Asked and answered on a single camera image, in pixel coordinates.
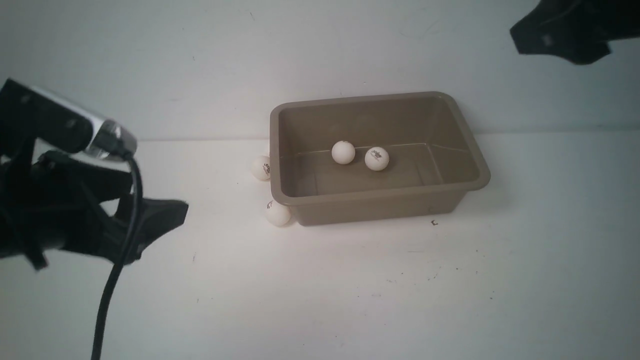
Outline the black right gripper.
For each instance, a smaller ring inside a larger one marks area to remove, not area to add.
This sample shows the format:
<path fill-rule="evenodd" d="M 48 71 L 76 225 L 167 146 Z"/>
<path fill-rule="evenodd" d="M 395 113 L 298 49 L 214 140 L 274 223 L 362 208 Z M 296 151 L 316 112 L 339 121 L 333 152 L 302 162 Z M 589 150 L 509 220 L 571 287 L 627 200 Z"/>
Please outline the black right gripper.
<path fill-rule="evenodd" d="M 640 2 L 540 0 L 509 32 L 521 55 L 590 65 L 611 53 L 610 42 L 640 36 Z"/>

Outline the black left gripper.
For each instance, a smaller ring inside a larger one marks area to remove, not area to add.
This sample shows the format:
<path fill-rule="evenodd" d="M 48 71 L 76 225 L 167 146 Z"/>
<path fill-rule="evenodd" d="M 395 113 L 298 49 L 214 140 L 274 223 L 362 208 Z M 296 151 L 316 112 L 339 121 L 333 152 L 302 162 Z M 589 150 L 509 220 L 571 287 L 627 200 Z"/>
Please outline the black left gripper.
<path fill-rule="evenodd" d="M 132 264 L 167 233 L 185 223 L 182 200 L 143 197 L 140 167 L 112 170 L 48 151 L 36 162 L 10 159 L 1 166 L 1 258 L 23 256 L 41 271 L 47 250 Z"/>

